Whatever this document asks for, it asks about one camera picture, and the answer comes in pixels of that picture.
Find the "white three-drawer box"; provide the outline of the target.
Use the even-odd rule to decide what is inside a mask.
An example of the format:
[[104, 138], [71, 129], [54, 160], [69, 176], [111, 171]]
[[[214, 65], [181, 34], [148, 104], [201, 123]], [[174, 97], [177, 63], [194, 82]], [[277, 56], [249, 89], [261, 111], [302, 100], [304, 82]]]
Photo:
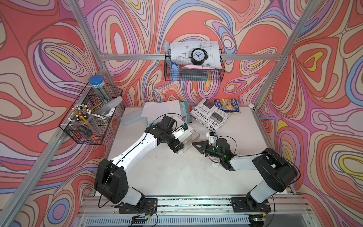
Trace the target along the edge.
[[200, 137], [200, 134], [196, 132], [191, 126], [188, 125], [188, 127], [190, 132], [183, 139], [179, 140], [180, 142], [184, 143], [184, 149], [178, 153], [185, 153], [192, 146], [192, 143], [196, 142]]

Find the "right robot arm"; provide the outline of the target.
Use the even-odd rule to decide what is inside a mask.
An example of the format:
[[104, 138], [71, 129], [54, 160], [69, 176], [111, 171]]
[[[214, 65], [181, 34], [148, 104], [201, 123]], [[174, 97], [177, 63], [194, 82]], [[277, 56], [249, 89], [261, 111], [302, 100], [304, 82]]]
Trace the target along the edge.
[[192, 143], [193, 147], [207, 158], [217, 158], [227, 171], [243, 169], [257, 170], [263, 180], [251, 189], [242, 205], [249, 211], [256, 211], [260, 204], [276, 193], [282, 193], [296, 177], [298, 170], [271, 148], [254, 155], [235, 155], [226, 139], [217, 138], [214, 144], [209, 141]]

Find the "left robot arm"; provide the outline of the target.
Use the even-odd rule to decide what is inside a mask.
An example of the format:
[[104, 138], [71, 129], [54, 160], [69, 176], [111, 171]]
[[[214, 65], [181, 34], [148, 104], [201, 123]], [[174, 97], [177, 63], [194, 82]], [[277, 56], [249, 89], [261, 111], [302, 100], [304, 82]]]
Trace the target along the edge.
[[147, 127], [141, 137], [122, 154], [112, 160], [103, 159], [95, 177], [94, 189], [113, 204], [120, 202], [138, 206], [144, 194], [129, 186], [127, 173], [151, 150], [161, 143], [174, 153], [185, 148], [182, 139], [191, 132], [188, 124], [174, 128], [176, 119], [162, 115], [159, 123]]

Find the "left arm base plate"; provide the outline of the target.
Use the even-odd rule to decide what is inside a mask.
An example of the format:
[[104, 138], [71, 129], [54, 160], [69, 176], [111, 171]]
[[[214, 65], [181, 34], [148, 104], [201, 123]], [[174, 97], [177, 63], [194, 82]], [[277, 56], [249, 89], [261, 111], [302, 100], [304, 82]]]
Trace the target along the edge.
[[157, 211], [158, 199], [146, 198], [142, 199], [137, 205], [130, 205], [121, 202], [116, 207], [119, 208], [119, 214], [142, 214], [142, 213], [154, 213]]

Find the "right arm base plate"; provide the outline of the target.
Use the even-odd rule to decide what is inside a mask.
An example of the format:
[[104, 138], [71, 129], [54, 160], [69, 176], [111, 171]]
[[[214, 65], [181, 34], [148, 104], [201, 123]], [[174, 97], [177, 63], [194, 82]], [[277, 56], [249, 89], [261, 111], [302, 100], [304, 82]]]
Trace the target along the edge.
[[270, 213], [271, 207], [268, 199], [265, 199], [262, 203], [256, 202], [252, 197], [232, 197], [229, 199], [234, 213]]

